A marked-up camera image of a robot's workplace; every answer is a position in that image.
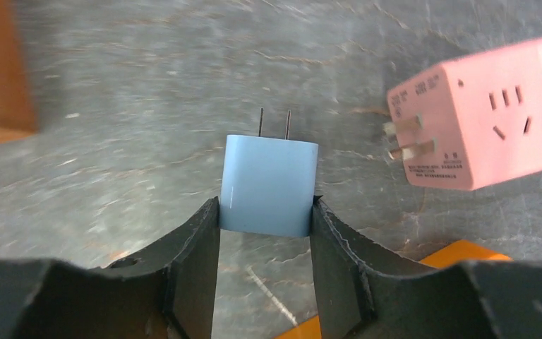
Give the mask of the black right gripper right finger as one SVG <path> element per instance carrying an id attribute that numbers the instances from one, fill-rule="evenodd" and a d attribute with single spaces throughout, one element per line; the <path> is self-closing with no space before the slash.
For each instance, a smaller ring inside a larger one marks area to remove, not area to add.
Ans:
<path id="1" fill-rule="evenodd" d="M 542 338 L 542 261 L 437 269 L 311 210 L 313 282 L 324 338 Z"/>

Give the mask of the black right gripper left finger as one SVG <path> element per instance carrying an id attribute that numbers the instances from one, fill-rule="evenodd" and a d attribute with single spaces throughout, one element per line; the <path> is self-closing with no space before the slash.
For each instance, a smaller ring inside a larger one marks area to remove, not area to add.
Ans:
<path id="1" fill-rule="evenodd" d="M 210 338 L 219 201 L 104 268 L 0 259 L 0 338 Z"/>

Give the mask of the light blue cube adapter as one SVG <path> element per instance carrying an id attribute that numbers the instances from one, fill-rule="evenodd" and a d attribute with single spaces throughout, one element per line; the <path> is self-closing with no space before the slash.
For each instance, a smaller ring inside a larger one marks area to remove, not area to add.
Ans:
<path id="1" fill-rule="evenodd" d="M 318 144 L 284 136 L 229 134 L 226 138 L 219 227 L 281 237 L 310 234 Z"/>

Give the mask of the pink cube socket adapter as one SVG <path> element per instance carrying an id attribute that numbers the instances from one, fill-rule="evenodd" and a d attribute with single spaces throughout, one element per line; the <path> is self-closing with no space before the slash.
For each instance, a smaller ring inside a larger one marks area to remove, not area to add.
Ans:
<path id="1" fill-rule="evenodd" d="M 542 37 L 442 61 L 387 103 L 389 156 L 414 186 L 473 191 L 542 172 Z"/>

